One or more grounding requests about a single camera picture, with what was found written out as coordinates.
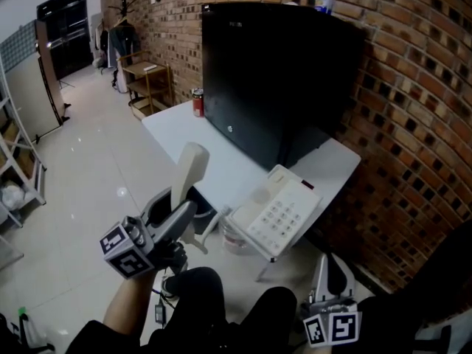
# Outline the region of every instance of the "coat rack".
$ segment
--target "coat rack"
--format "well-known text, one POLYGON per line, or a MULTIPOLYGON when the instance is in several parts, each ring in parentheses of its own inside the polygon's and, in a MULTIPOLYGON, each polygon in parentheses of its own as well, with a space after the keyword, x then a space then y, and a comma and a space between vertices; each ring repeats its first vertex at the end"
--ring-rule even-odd
POLYGON ((128 10, 132 4, 134 4, 136 0, 133 0, 131 3, 127 3, 126 0, 121 0, 121 8, 120 7, 112 7, 108 6, 108 8, 118 9, 119 14, 121 14, 122 18, 126 17, 128 13, 134 12, 134 10, 128 10))

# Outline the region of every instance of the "knee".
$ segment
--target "knee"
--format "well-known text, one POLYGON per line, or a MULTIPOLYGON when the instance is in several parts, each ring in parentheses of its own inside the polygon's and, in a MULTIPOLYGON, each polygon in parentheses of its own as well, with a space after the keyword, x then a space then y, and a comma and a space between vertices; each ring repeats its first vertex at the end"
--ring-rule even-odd
POLYGON ((196 277, 203 280, 205 283, 221 284, 221 278, 218 273, 212 268, 201 267, 196 270, 196 277))
POLYGON ((263 296, 272 299, 274 302, 283 302, 296 308, 295 294, 286 287, 269 288, 263 296))

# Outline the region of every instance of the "wooden shelf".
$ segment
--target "wooden shelf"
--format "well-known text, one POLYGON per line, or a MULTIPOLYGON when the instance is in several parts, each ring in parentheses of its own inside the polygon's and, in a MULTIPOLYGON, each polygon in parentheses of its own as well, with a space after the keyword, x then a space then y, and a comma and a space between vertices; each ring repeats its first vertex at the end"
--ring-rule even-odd
MULTIPOLYGON (((155 98, 153 98, 153 105, 156 108, 158 108, 160 111, 166 110, 166 109, 172 107, 172 106, 166 105, 165 103, 162 103, 161 101, 156 100, 155 98)), ((145 108, 146 108, 146 111, 148 111, 148 110, 150 111, 150 103, 148 102, 147 99, 140 100, 140 101, 135 102, 135 103, 131 103, 130 106, 133 107, 133 108, 136 108, 140 111, 142 111, 142 109, 145 109, 145 108)))
POLYGON ((145 68, 157 66, 157 64, 150 63, 147 61, 142 61, 139 63, 131 64, 130 66, 123 67, 123 71, 129 72, 131 74, 136 74, 139 76, 144 76, 145 74, 153 74, 156 72, 165 71, 166 68, 163 66, 157 66, 156 68, 150 69, 149 71, 145 71, 145 68))
MULTIPOLYGON (((41 161, 38 152, 36 151, 35 147, 31 143, 30 138, 27 135, 27 132, 24 129, 23 124, 21 123, 20 117, 18 115, 18 111, 16 110, 15 103, 11 99, 10 90, 8 89, 7 78, 5 77, 4 67, 1 60, 0 55, 0 89, 2 91, 3 100, 0 100, 0 108, 7 106, 8 108, 8 115, 13 119, 14 126, 17 127, 17 131, 11 131, 8 134, 0 133, 0 159, 3 159, 4 163, 0 166, 0 175, 5 174, 7 170, 11 171, 11 175, 8 175, 10 179, 14 178, 17 184, 21 184, 21 187, 25 191, 25 197, 23 204, 18 208, 22 208, 22 206, 28 204, 33 199, 38 200, 39 203, 45 204, 46 200, 44 196, 41 194, 39 190, 39 185, 41 185, 41 181, 44 183, 44 175, 43 169, 44 167, 43 162, 41 161), (34 157, 34 164, 32 165, 33 168, 28 169, 31 171, 31 177, 25 173, 24 168, 20 165, 19 157, 15 157, 15 150, 28 150, 28 160, 30 159, 30 155, 34 157)), ((6 206, 0 201, 0 209, 3 210, 8 214, 10 219, 12 219, 18 227, 22 227, 22 223, 17 216, 12 214, 6 206)))
MULTIPOLYGON (((133 81, 128 84, 128 88, 136 93, 141 94, 142 96, 148 95, 148 86, 146 85, 146 79, 143 77, 142 79, 133 81)), ((154 96, 156 94, 167 93, 168 87, 158 84, 156 82, 149 83, 149 90, 150 95, 154 96)))

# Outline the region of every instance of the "tiled floor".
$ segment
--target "tiled floor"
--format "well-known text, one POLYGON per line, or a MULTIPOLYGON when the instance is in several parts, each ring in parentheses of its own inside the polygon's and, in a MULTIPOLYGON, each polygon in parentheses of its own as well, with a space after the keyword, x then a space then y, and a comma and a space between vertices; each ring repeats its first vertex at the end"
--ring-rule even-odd
MULTIPOLYGON (((112 89, 109 71, 100 75, 90 67, 65 81, 75 86, 63 90, 72 104, 71 119, 38 145, 48 167, 47 204, 31 211, 23 229, 4 231, 24 258, 0 272, 0 312, 16 320, 18 308, 26 307, 58 353, 88 320, 102 320, 121 283, 102 259, 100 235, 125 215, 139 214, 170 186, 167 175, 174 166, 133 117, 127 94, 112 89)), ((211 266, 221 275, 229 320, 240 321, 274 285, 289 287, 300 300, 308 292, 317 256, 308 244, 292 250, 257 283, 259 257, 226 252, 216 233, 207 242, 207 256, 188 248, 190 266, 211 266)), ((367 294, 359 286, 359 297, 367 294)), ((150 308, 142 341, 156 328, 150 308)))

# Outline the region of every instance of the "black monitor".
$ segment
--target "black monitor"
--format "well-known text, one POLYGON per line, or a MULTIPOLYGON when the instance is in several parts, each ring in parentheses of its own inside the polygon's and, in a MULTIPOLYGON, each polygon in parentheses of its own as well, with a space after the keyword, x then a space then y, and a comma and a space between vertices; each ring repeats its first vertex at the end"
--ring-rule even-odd
POLYGON ((205 117, 267 169, 290 167, 333 135, 363 32, 313 8, 205 4, 205 117))

